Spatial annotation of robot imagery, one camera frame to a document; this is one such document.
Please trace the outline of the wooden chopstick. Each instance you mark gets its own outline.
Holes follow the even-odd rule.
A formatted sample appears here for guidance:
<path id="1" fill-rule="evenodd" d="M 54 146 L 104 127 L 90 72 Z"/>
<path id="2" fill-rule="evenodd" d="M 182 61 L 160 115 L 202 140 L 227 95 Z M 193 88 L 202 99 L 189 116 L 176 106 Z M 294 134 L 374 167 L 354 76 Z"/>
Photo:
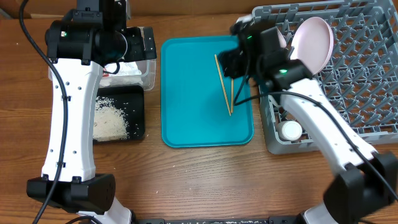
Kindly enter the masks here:
<path id="1" fill-rule="evenodd" d="M 225 89 L 225 86 L 224 86 L 224 81 L 223 81 L 223 77 L 222 77 L 222 74 L 221 74 L 221 69 L 220 69 L 220 65 L 219 65 L 217 54 L 214 54 L 214 58 L 215 58 L 215 63 L 216 63 L 216 67 L 217 67 L 217 70 L 218 70 L 218 75 L 219 75 L 219 78 L 220 78 L 222 91 L 223 91 L 223 94 L 224 94 L 224 100 L 225 100 L 225 103 L 226 103 L 226 107 L 228 109 L 228 114 L 229 114 L 229 116 L 231 116 L 231 109 L 229 107 L 228 96 L 226 94 L 226 89 Z"/>
<path id="2" fill-rule="evenodd" d="M 231 79 L 231 114 L 234 111 L 234 80 Z"/>

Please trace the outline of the white napkin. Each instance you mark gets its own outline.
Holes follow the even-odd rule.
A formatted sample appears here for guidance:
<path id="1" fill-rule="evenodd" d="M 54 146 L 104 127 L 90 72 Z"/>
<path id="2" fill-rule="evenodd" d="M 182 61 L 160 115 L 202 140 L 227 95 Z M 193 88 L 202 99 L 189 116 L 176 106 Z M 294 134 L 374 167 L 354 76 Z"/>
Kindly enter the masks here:
<path id="1" fill-rule="evenodd" d="M 99 83 L 101 88 L 119 85 L 142 85 L 142 72 L 138 69 L 136 62 L 120 62 L 120 68 L 117 74 L 106 72 L 115 72 L 117 65 L 115 63 L 107 64 L 104 68 L 103 77 Z"/>

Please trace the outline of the white shallow bowl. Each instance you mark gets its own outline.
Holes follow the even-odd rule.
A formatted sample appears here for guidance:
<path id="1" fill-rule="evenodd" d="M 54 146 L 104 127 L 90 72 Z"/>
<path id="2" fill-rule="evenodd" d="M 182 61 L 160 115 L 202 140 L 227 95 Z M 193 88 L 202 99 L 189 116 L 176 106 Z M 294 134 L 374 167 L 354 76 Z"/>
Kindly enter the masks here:
<path id="1" fill-rule="evenodd" d="M 280 47 L 281 48 L 286 48 L 287 43 L 286 43 L 286 40 L 285 40 L 284 36 L 282 35 L 282 33 L 280 32 L 279 29 L 276 29 L 276 30 L 277 30 L 277 36 L 278 36 Z"/>

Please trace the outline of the large white plate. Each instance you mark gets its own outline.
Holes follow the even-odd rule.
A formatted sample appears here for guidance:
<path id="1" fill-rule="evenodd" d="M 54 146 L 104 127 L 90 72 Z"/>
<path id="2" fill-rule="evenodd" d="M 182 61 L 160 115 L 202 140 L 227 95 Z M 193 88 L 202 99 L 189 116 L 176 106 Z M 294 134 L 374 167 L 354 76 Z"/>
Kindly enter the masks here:
<path id="1" fill-rule="evenodd" d="M 334 38 L 331 27 L 321 17 L 305 20 L 296 30 L 290 59 L 299 59 L 313 75 L 322 71 L 331 58 Z"/>

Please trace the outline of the white cup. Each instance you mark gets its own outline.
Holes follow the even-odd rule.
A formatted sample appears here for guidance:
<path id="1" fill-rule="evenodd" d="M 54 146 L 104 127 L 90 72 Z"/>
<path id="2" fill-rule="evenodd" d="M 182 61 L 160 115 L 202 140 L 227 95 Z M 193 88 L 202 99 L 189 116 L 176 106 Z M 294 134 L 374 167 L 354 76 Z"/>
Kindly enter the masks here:
<path id="1" fill-rule="evenodd" d="M 296 121 L 283 121 L 277 125 L 279 138 L 284 141 L 296 141 L 302 136 L 303 129 Z"/>

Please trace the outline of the white rice pile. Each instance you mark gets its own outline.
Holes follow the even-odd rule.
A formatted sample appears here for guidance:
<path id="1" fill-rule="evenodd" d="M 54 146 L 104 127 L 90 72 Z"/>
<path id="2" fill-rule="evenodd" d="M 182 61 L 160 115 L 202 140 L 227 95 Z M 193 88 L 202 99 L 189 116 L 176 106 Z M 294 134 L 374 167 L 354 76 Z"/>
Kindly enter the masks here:
<path id="1" fill-rule="evenodd" d="M 105 96 L 97 96 L 93 126 L 93 139 L 98 142 L 127 139 L 128 122 L 122 109 L 114 105 L 115 100 Z"/>

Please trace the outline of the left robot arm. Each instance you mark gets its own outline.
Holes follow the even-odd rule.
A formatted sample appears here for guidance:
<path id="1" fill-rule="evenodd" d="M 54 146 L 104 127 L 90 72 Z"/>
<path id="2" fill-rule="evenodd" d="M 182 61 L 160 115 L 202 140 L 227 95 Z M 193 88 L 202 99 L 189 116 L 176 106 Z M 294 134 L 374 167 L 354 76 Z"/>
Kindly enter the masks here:
<path id="1" fill-rule="evenodd" d="M 96 172 L 93 156 L 95 103 L 104 67 L 155 59 L 151 27 L 126 25 L 129 3 L 78 1 L 45 33 L 39 55 L 52 73 L 49 148 L 40 176 L 27 195 L 44 207 L 91 223 L 134 223 L 135 214 L 115 196 L 116 179 Z"/>

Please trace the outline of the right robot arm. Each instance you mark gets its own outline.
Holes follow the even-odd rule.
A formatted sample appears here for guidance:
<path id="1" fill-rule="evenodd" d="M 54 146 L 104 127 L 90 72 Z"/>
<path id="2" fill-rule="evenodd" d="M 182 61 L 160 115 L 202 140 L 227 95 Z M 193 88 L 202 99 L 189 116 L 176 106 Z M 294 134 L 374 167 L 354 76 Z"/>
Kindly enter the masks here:
<path id="1" fill-rule="evenodd" d="M 397 200 L 397 158 L 361 138 L 323 94 L 316 74 L 331 58 L 334 36 L 321 17 L 306 19 L 288 44 L 270 21 L 240 17 L 229 29 L 235 49 L 218 56 L 226 77 L 253 79 L 263 96 L 292 114 L 327 159 L 333 182 L 322 203 L 289 223 L 360 223 Z"/>

